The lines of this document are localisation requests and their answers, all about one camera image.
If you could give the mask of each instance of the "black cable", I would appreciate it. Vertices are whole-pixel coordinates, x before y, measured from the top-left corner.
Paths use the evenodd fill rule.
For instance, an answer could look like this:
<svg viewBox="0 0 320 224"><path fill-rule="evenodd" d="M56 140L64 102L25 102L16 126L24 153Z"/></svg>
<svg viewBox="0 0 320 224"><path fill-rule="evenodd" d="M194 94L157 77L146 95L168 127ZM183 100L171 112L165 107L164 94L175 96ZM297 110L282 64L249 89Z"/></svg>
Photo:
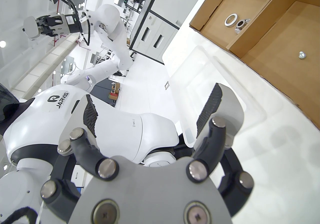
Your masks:
<svg viewBox="0 0 320 224"><path fill-rule="evenodd" d="M7 219L3 221L1 224L12 224L24 216L28 218L29 224L36 224L38 213L30 207L23 207L23 208L17 209L9 217L7 217Z"/></svg>

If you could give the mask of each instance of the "metal screw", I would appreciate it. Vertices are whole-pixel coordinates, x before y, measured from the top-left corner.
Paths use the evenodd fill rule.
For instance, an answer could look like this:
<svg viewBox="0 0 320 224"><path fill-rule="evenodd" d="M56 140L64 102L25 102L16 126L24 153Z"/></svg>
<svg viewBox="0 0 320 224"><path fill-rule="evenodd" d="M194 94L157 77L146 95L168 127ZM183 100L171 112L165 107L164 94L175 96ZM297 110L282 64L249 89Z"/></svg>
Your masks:
<svg viewBox="0 0 320 224"><path fill-rule="evenodd" d="M52 180L46 181L40 190L40 195L42 198L51 197L57 190L56 183Z"/></svg>
<svg viewBox="0 0 320 224"><path fill-rule="evenodd" d="M101 178L107 179L114 175L117 165L112 159L105 159L101 162L98 168L98 174Z"/></svg>
<svg viewBox="0 0 320 224"><path fill-rule="evenodd" d="M199 201L190 202L184 209L185 224L209 224L210 213L206 206Z"/></svg>
<svg viewBox="0 0 320 224"><path fill-rule="evenodd" d="M69 151L71 148L70 140L65 139L64 141L60 142L60 144L57 147L58 153L64 154L67 151Z"/></svg>
<svg viewBox="0 0 320 224"><path fill-rule="evenodd" d="M192 161L189 164L189 173L191 177L197 181L203 181L208 177L207 168L200 161Z"/></svg>
<svg viewBox="0 0 320 224"><path fill-rule="evenodd" d="M252 176L247 172L242 172L239 175L239 182L245 188L253 188L254 186L254 180Z"/></svg>
<svg viewBox="0 0 320 224"><path fill-rule="evenodd" d="M224 128L226 126L224 119L219 116L214 117L212 123L218 128Z"/></svg>
<svg viewBox="0 0 320 224"><path fill-rule="evenodd" d="M119 220L119 207L110 199L103 200L96 205L92 217L94 224L115 224Z"/></svg>
<svg viewBox="0 0 320 224"><path fill-rule="evenodd" d="M75 140L80 138L83 135L84 131L82 128L75 128L70 132L70 139Z"/></svg>
<svg viewBox="0 0 320 224"><path fill-rule="evenodd" d="M299 52L299 58L300 58L301 60L304 60L304 59L306 58L306 54L305 54L303 51L300 51L300 52Z"/></svg>

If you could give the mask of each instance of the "clear plastic container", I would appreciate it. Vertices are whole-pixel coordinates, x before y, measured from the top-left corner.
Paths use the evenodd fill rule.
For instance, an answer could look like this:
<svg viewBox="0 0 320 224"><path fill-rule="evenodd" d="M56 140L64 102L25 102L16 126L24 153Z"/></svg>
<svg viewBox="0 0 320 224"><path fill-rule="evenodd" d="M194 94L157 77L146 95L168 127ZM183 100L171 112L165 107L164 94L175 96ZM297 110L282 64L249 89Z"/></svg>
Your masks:
<svg viewBox="0 0 320 224"><path fill-rule="evenodd" d="M169 80L180 114L185 143L192 147L198 117L216 83L230 87L244 111L241 131L266 118L265 111L217 57L211 57L202 46L197 46Z"/></svg>

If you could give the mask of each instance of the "cabinet handle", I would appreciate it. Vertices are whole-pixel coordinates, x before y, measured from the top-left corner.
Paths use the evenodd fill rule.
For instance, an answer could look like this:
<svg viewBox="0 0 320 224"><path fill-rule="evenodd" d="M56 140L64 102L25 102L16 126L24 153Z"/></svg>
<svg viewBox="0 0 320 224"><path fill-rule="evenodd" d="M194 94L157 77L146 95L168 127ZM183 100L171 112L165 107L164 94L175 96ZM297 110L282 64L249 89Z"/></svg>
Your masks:
<svg viewBox="0 0 320 224"><path fill-rule="evenodd" d="M146 41L146 39L148 38L149 34L150 34L150 29L147 27L143 33L143 36L141 38L142 41Z"/></svg>
<svg viewBox="0 0 320 224"><path fill-rule="evenodd" d="M159 36L159 38L157 39L157 41L155 42L155 44L153 45L153 47L154 48L159 48L159 46L160 46L160 44L161 44L161 42L162 42L162 40L164 39L164 36L162 36L161 34L160 34L160 36Z"/></svg>
<svg viewBox="0 0 320 224"><path fill-rule="evenodd" d="M177 24L179 27L182 26L182 23L181 23L179 20L176 21L176 24Z"/></svg>

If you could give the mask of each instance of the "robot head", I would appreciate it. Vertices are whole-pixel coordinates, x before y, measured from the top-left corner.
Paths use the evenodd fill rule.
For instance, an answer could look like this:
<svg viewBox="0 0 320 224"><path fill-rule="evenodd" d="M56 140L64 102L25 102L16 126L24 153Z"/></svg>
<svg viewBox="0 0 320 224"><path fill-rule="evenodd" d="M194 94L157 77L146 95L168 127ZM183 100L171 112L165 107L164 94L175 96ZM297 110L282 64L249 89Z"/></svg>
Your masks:
<svg viewBox="0 0 320 224"><path fill-rule="evenodd" d="M0 124L8 121L19 107L19 100L0 84Z"/></svg>

